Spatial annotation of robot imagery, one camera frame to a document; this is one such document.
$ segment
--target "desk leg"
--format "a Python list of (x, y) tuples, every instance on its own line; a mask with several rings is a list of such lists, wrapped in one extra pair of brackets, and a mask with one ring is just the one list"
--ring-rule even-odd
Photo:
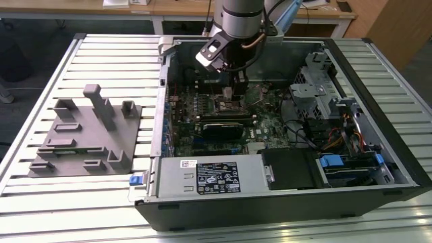
[(352, 19), (341, 19), (333, 30), (332, 38), (342, 38), (349, 27)]
[(164, 26), (162, 26), (164, 17), (162, 16), (152, 16), (150, 20), (153, 22), (154, 34), (162, 35), (164, 34)]

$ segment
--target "cardboard box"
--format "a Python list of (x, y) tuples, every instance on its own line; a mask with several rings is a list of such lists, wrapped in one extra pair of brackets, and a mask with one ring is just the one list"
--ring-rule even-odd
[(148, 5), (150, 0), (129, 0), (130, 4)]

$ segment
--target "power supply label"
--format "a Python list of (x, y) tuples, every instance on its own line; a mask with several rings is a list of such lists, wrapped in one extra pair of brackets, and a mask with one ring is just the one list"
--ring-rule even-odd
[(200, 195), (240, 192), (237, 162), (196, 164)]

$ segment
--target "aluminum slotted table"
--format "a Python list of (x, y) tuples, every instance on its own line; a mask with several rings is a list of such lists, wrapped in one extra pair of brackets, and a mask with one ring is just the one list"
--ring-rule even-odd
[[(96, 35), (74, 39), (0, 164), (1, 242), (430, 242), (432, 192), (361, 217), (186, 232), (156, 232), (128, 201), (130, 175), (28, 178), (57, 98), (82, 97), (100, 84), (112, 104), (141, 105), (133, 171), (148, 170), (161, 58), (158, 36)], [(365, 86), (425, 171), (432, 175), (432, 111), (373, 44), (337, 39)], [(342, 85), (346, 95), (350, 92)]]

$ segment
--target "blue latch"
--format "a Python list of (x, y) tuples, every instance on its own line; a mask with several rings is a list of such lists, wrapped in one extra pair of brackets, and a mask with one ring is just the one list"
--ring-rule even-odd
[(324, 155), (320, 159), (318, 162), (321, 163), (322, 167), (328, 166), (342, 166), (344, 161), (340, 155)]
[(141, 186), (144, 185), (144, 175), (141, 176), (130, 176), (129, 178), (129, 186)]
[(374, 155), (374, 158), (376, 158), (376, 161), (377, 163), (381, 165), (384, 164), (384, 158), (382, 158), (382, 155), (380, 155), (378, 153)]

